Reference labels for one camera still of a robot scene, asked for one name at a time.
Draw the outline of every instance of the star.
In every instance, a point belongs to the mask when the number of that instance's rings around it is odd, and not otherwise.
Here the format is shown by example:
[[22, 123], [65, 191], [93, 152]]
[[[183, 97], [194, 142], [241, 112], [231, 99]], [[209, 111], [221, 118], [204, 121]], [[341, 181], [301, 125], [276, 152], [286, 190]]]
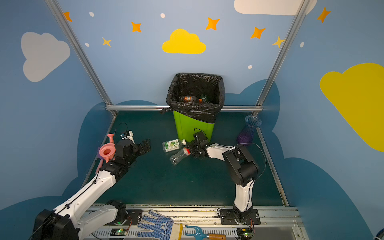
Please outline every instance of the star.
[[324, 22], [324, 19], [328, 16], [328, 14], [330, 14], [331, 11], [327, 11], [325, 8], [323, 10], [323, 12], [321, 13], [321, 15], [317, 18], [317, 20], [321, 20], [321, 23]]
[[72, 19], [70, 18], [70, 12], [66, 12], [66, 13], [64, 13], [64, 16], [65, 16], [65, 18], [68, 20], [68, 21], [72, 21]]
[[205, 30], [213, 29], [216, 31], [216, 24], [219, 20], [220, 19], [213, 20], [213, 19], [208, 18], [208, 26]]
[[279, 46], [279, 48], [280, 48], [281, 43], [284, 42], [284, 41], [285, 41], [285, 39], [281, 40], [281, 39], [280, 39], [280, 36], [278, 36], [278, 37], [277, 37], [277, 42], [274, 43], [274, 44], [272, 44], [272, 46], [273, 46], [273, 45], [277, 45], [277, 46]]
[[262, 37], [262, 33], [263, 33], [264, 30], [265, 30], [265, 28], [258, 29], [257, 27], [255, 27], [255, 32], [253, 33], [251, 38], [258, 38], [258, 39], [260, 39]]
[[109, 42], [112, 41], [112, 40], [107, 41], [107, 40], [105, 40], [104, 38], [103, 38], [103, 40], [104, 40], [103, 45], [108, 45], [109, 47], [111, 47], [111, 46], [109, 45]]
[[133, 23], [133, 22], [131, 22], [131, 23], [132, 23], [132, 26], [133, 26], [132, 32], [137, 31], [137, 32], [141, 33], [141, 30], [140, 30], [141, 23], [138, 23], [138, 24]]

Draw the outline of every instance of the dark green floor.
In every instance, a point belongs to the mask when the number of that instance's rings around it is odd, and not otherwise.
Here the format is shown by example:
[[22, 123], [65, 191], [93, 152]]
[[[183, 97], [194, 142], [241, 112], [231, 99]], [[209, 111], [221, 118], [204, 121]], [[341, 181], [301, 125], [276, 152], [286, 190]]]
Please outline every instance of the dark green floor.
[[[219, 113], [212, 142], [222, 145], [236, 144], [237, 134], [244, 126], [246, 115], [249, 114]], [[95, 203], [105, 203], [114, 199], [126, 204], [233, 204], [235, 184], [223, 161], [187, 157], [176, 166], [171, 164], [169, 158], [177, 151], [164, 153], [161, 143], [177, 138], [172, 113], [161, 115], [158, 112], [119, 112], [112, 133], [121, 122], [128, 124], [128, 129], [134, 133], [136, 143], [150, 138], [152, 150], [138, 157], [128, 173]], [[124, 130], [125, 125], [121, 124], [116, 133]], [[254, 142], [262, 147], [257, 134]], [[251, 145], [248, 149], [263, 169], [265, 160], [258, 148]], [[254, 205], [282, 206], [268, 164], [264, 174], [254, 184], [252, 202]]]

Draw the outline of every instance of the bottle with green label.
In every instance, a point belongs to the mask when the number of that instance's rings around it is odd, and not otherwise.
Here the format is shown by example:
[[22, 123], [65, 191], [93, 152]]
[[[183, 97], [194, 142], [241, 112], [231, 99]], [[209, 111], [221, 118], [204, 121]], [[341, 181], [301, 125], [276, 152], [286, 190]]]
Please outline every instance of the bottle with green label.
[[164, 152], [170, 152], [173, 150], [178, 150], [178, 149], [183, 148], [184, 145], [186, 145], [186, 144], [187, 144], [187, 142], [185, 141], [185, 139], [183, 139], [183, 140], [175, 139], [175, 140], [171, 140], [168, 142], [163, 142], [163, 151]]

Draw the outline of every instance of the trash can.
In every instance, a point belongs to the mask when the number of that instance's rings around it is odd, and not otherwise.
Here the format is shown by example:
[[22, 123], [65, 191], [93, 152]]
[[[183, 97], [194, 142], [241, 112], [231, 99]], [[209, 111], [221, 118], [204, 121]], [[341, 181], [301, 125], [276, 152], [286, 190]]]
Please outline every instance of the trash can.
[[[205, 95], [208, 102], [181, 102], [182, 96]], [[168, 89], [167, 104], [160, 112], [173, 111], [177, 135], [190, 142], [193, 134], [204, 131], [211, 139], [216, 116], [224, 106], [225, 89], [221, 76], [204, 73], [178, 73]]]

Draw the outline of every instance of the metal frame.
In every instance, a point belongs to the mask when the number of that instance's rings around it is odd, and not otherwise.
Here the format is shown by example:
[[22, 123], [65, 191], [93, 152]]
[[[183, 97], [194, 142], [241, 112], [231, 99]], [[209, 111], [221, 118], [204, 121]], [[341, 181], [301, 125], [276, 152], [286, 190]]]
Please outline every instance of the metal frame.
[[[80, 62], [83, 64], [85, 70], [87, 71], [90, 79], [95, 85], [96, 89], [99, 91], [102, 99], [105, 104], [112, 105], [112, 101], [109, 98], [107, 92], [104, 89], [103, 84], [101, 83], [99, 77], [96, 74], [96, 71], [91, 65], [91, 62], [87, 58], [84, 50], [82, 49], [79, 40], [77, 39], [74, 31], [71, 28], [71, 25], [68, 23], [67, 19], [63, 15], [63, 10], [61, 9], [59, 3], [56, 0], [45, 0], [49, 9], [51, 10], [53, 16], [56, 18], [56, 21], [59, 23], [59, 26], [63, 30], [65, 36], [68, 38], [68, 41], [71, 43], [74, 51], [80, 59]], [[111, 111], [111, 114], [116, 117], [117, 113], [115, 111]]]
[[289, 48], [292, 45], [293, 40], [296, 37], [297, 32], [299, 31], [299, 28], [301, 24], [303, 23], [303, 20], [305, 18], [305, 12], [307, 10], [307, 7], [309, 5], [309, 2], [311, 0], [303, 0], [299, 6], [299, 9], [296, 12], [295, 18], [292, 21], [292, 24], [288, 30], [288, 33], [285, 37], [285, 41], [283, 42], [283, 46], [281, 47], [279, 54], [277, 55], [276, 61], [273, 64], [272, 70], [264, 84], [264, 87], [260, 93], [259, 98], [257, 99], [256, 106], [262, 106], [265, 98], [269, 92], [269, 90], [272, 87], [272, 84], [280, 70], [281, 65], [283, 64], [283, 61], [288, 53]]
[[[110, 125], [109, 125], [109, 127], [108, 127], [107, 133], [105, 134], [104, 139], [103, 139], [103, 141], [101, 142], [100, 147], [103, 146], [104, 143], [105, 143], [105, 141], [107, 140], [107, 134], [109, 134], [109, 132], [111, 131], [112, 126], [113, 126], [113, 124], [115, 123], [115, 120], [116, 120], [116, 116], [113, 116], [112, 121], [111, 121], [111, 123], [110, 123]], [[97, 159], [98, 159], [98, 157], [97, 157], [97, 155], [96, 155], [95, 158], [93, 159], [93, 162], [92, 162], [92, 165], [91, 165], [90, 169], [88, 170], [87, 176], [85, 177], [85, 179], [84, 179], [84, 181], [83, 181], [83, 184], [81, 185], [80, 188], [84, 187], [84, 185], [87, 184], [88, 179], [89, 179], [89, 176], [90, 176], [91, 173], [92, 173], [93, 167], [94, 167], [94, 165], [95, 165]]]
[[275, 165], [273, 164], [271, 155], [269, 154], [269, 151], [268, 151], [268, 148], [266, 146], [264, 137], [262, 135], [262, 131], [261, 131], [261, 129], [259, 127], [256, 128], [256, 131], [257, 131], [257, 135], [260, 138], [260, 142], [262, 143], [263, 150], [264, 150], [267, 162], [269, 164], [269, 167], [271, 169], [273, 178], [275, 179], [275, 183], [276, 183], [277, 189], [279, 190], [279, 193], [280, 193], [280, 196], [281, 196], [281, 200], [283, 201], [284, 206], [289, 207], [289, 203], [288, 203], [287, 197], [285, 196], [283, 186], [281, 185], [279, 176], [277, 175], [277, 172], [276, 172], [276, 169], [275, 169]]
[[[93, 211], [98, 211], [104, 204], [93, 204], [83, 215], [90, 214]], [[246, 225], [221, 225], [220, 218], [217, 215], [217, 209], [233, 209], [233, 206], [170, 206], [170, 205], [126, 205], [126, 209], [143, 210], [143, 215], [148, 214], [150, 209], [156, 210], [159, 213], [171, 217], [175, 223], [189, 224], [202, 227], [203, 230], [209, 229], [213, 231], [230, 230], [227, 235], [232, 237], [233, 230], [237, 227], [246, 227]], [[291, 227], [297, 240], [308, 240], [303, 221], [301, 220], [299, 211], [296, 207], [265, 207], [254, 206], [258, 210], [261, 225], [257, 227]], [[111, 229], [119, 228], [119, 226], [103, 226], [94, 234], [100, 238], [115, 238], [110, 237]], [[124, 238], [137, 238], [136, 232], [139, 230], [137, 226], [131, 226], [128, 235]]]
[[[168, 105], [107, 105], [108, 111], [160, 111], [163, 108], [169, 108]], [[262, 111], [262, 106], [224, 106], [222, 112], [233, 111]]]

